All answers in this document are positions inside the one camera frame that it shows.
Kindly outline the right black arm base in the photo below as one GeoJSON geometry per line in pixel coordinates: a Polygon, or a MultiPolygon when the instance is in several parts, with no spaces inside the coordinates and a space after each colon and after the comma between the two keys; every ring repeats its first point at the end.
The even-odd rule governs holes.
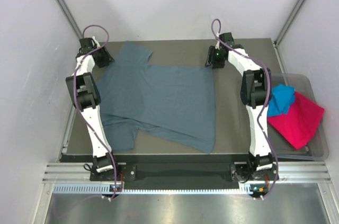
{"type": "Polygon", "coordinates": [[[230,165],[232,180],[240,183],[246,182],[272,182],[275,179],[276,165],[274,164],[271,169],[261,171],[254,171],[248,163],[233,163],[230,165]]]}

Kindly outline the grey-blue t-shirt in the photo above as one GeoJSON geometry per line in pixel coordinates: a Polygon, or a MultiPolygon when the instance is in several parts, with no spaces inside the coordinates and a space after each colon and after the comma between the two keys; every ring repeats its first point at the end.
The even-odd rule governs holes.
{"type": "Polygon", "coordinates": [[[134,148],[138,131],[211,153],[216,137],[213,71],[152,65],[152,51],[125,43],[96,85],[100,116],[114,151],[134,148]]]}

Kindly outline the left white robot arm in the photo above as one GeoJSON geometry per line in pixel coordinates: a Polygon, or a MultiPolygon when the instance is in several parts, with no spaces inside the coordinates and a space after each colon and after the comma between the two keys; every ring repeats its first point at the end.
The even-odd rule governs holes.
{"type": "Polygon", "coordinates": [[[94,67],[108,66],[114,59],[95,37],[79,40],[75,72],[66,78],[66,85],[73,103],[87,126],[93,149],[94,172],[114,180],[120,167],[113,162],[112,148],[106,138],[100,115],[101,97],[92,75],[94,67]]]}

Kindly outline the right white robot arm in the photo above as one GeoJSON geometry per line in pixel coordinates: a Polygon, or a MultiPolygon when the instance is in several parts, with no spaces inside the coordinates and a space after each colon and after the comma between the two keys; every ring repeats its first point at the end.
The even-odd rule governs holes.
{"type": "Polygon", "coordinates": [[[268,142],[267,113],[271,98],[271,71],[258,65],[232,34],[216,33],[217,43],[209,47],[205,66],[213,69],[233,65],[242,76],[240,99],[245,105],[250,126],[251,144],[247,161],[247,179],[260,179],[273,168],[273,156],[268,142]]]}

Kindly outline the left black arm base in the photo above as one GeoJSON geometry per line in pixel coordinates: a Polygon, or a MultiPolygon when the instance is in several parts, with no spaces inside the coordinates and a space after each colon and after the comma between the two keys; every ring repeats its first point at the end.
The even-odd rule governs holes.
{"type": "Polygon", "coordinates": [[[132,163],[118,163],[117,164],[117,173],[114,170],[109,170],[107,172],[98,173],[95,169],[85,163],[83,165],[84,169],[90,172],[90,181],[96,182],[108,182],[114,181],[114,176],[117,175],[117,182],[132,182],[136,177],[137,164],[132,163]]]}

